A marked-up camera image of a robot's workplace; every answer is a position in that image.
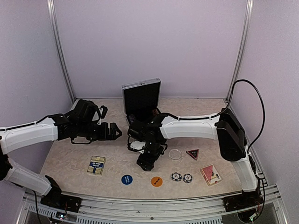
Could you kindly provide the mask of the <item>aluminium poker chip case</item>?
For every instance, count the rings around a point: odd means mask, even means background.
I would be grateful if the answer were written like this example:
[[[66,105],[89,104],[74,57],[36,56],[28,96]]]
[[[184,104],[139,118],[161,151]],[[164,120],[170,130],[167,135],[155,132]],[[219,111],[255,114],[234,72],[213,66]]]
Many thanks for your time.
[[[161,80],[159,78],[123,84],[121,86],[127,122],[130,114],[135,115],[136,120],[140,122],[152,119],[154,116],[152,110],[158,107],[160,87]]]

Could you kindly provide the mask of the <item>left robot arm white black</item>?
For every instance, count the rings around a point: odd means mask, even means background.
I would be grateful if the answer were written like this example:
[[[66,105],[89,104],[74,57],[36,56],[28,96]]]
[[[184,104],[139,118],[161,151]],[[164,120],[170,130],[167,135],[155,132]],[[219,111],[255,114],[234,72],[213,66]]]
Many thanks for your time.
[[[104,122],[108,108],[80,99],[74,108],[62,114],[47,115],[31,123],[0,129],[0,179],[31,189],[59,208],[65,196],[56,181],[24,168],[9,158],[9,153],[31,145],[83,137],[87,144],[116,140],[122,132],[115,123]]]

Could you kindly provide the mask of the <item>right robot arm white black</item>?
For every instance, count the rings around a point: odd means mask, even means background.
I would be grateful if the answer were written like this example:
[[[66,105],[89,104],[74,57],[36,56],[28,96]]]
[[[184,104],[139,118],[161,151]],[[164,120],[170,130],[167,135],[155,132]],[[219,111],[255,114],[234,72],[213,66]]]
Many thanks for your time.
[[[224,198],[227,211],[265,203],[264,183],[258,177],[256,164],[250,154],[245,130],[228,106],[219,113],[199,117],[180,117],[159,113],[148,123],[135,120],[129,125],[130,151],[140,152],[137,164],[150,171],[154,162],[167,148],[166,141],[174,138],[205,138],[217,140],[220,154],[232,163],[241,182],[242,192]]]

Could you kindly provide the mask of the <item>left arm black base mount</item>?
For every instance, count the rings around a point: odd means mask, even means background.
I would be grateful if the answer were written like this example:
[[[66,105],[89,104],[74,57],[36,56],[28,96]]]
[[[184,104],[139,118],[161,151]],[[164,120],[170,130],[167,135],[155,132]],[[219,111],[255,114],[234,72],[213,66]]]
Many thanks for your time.
[[[78,213],[81,202],[80,197],[64,195],[58,189],[51,189],[47,195],[41,198],[41,204],[43,205],[75,213]]]

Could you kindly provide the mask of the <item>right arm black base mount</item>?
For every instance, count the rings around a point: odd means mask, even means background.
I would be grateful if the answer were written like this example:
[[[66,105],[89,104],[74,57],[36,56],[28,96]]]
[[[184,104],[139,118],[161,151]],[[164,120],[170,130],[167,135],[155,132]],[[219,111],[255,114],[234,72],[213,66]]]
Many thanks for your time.
[[[253,192],[242,192],[234,196],[227,196],[223,198],[226,212],[245,209],[256,205],[256,196]]]

